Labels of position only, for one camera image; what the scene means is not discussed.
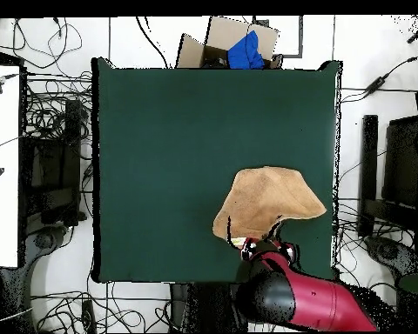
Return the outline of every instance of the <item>crumpled cloth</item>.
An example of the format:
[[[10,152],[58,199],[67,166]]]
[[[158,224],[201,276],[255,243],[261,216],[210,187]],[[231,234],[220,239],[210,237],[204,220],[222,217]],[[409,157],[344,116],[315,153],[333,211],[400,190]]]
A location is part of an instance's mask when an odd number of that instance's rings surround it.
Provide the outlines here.
[[[230,218],[231,238],[260,240],[285,219],[310,219],[326,211],[298,171],[269,166],[244,169],[235,176],[212,231],[227,240]]]

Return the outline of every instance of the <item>cardboard box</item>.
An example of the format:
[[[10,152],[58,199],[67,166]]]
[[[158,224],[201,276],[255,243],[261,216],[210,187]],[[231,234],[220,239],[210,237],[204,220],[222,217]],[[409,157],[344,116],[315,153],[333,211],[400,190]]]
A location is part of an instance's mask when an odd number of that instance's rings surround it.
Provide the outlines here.
[[[277,30],[224,17],[211,17],[204,44],[183,34],[176,68],[201,68],[206,59],[220,57],[227,60],[229,49],[253,30],[259,39],[258,52],[263,57],[265,67],[269,67],[279,33]]]

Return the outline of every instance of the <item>blue cloth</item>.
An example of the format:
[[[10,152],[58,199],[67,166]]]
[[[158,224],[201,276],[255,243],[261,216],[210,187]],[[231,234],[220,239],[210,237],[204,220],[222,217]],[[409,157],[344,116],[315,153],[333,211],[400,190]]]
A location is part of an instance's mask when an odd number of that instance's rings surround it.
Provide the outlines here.
[[[239,40],[227,52],[227,60],[231,69],[263,69],[263,57],[257,51],[259,38],[253,30]]]

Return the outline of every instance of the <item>table surface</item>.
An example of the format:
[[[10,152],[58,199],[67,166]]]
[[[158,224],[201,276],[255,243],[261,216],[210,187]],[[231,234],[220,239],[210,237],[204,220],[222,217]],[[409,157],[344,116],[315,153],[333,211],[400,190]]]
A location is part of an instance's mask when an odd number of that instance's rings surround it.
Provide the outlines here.
[[[306,273],[334,277],[337,70],[113,70],[99,59],[96,279],[237,280],[239,253],[212,223],[235,174],[264,165],[299,170],[326,206],[281,236],[300,245]]]
[[[18,73],[17,66],[0,66],[0,76]],[[0,144],[18,137],[20,83],[15,77],[0,95]],[[0,148],[0,266],[17,267],[18,140]]]

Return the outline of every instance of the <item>white floor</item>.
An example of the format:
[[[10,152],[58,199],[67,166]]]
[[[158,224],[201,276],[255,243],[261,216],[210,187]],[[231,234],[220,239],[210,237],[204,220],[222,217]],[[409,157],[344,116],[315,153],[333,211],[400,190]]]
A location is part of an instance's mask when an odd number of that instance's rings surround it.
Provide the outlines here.
[[[150,32],[145,26],[150,38],[163,51],[167,63],[176,63],[177,50],[182,33],[187,33],[204,42],[209,17],[150,17]],[[258,19],[270,19],[270,26],[280,30],[276,44],[276,53],[297,54],[298,50],[298,18],[261,16]],[[64,55],[58,62],[60,69],[68,76],[77,77],[84,70],[91,70],[92,57],[110,58],[118,68],[163,68],[164,63],[155,49],[147,42],[139,30],[134,17],[111,18],[109,37],[109,18],[67,18],[82,37],[82,48]],[[58,31],[52,18],[22,19],[20,21],[27,44],[32,48],[49,52],[48,39]],[[303,57],[301,59],[285,59],[284,69],[318,69],[327,60],[343,61],[342,98],[360,93],[378,76],[383,76],[401,61],[418,55],[418,40],[407,44],[408,38],[418,26],[411,16],[304,16]],[[22,38],[17,33],[17,46],[22,44]],[[4,19],[0,23],[0,45],[12,46],[12,22]],[[64,47],[64,35],[61,39],[53,37],[51,48],[59,53]],[[80,39],[74,30],[68,34],[67,50],[80,45]],[[52,57],[25,48],[17,54],[44,66],[52,63]],[[29,71],[38,73],[58,74],[56,65],[40,69],[28,65]],[[380,151],[385,150],[385,131],[391,119],[413,116],[417,114],[415,91],[418,90],[418,61],[408,63],[397,69],[387,80],[383,89],[372,96],[341,107],[340,125],[340,174],[360,162],[361,119],[366,114],[376,114],[379,117]],[[380,156],[378,193],[381,194],[382,165],[384,156]],[[358,197],[359,169],[350,171],[340,183],[340,198]],[[341,201],[342,204],[356,209],[354,200]],[[86,291],[86,279],[91,268],[92,255],[91,219],[81,223],[74,232],[71,243],[48,257],[41,259],[36,269],[31,286],[31,295],[44,296],[66,291]],[[349,273],[341,278],[348,283],[369,286],[376,282],[393,283],[388,270],[373,262],[366,252],[359,247],[354,250],[344,248],[342,263],[352,271],[357,281]],[[388,287],[377,287],[375,291],[389,304],[394,304],[394,292]],[[90,292],[94,297],[103,298],[105,305],[105,285],[90,282]],[[136,310],[145,317],[147,325],[157,320],[155,308],[162,308],[164,301],[170,297],[168,284],[131,284],[116,283],[114,296],[121,310]],[[140,301],[136,298],[156,298],[159,301]],[[40,298],[33,303],[33,316],[36,320],[42,318],[58,299]],[[115,309],[115,304],[109,300],[109,306]],[[80,316],[80,304],[73,303],[73,311]],[[105,317],[103,309],[95,305],[97,319]],[[132,325],[139,323],[135,314],[128,315],[126,322]],[[115,322],[109,317],[109,324]],[[142,331],[142,326],[131,329]],[[45,328],[58,328],[56,319],[49,320]],[[268,331],[269,327],[251,326],[251,331]],[[166,332],[165,324],[155,325],[150,332]],[[122,324],[115,324],[109,332],[127,332]]]

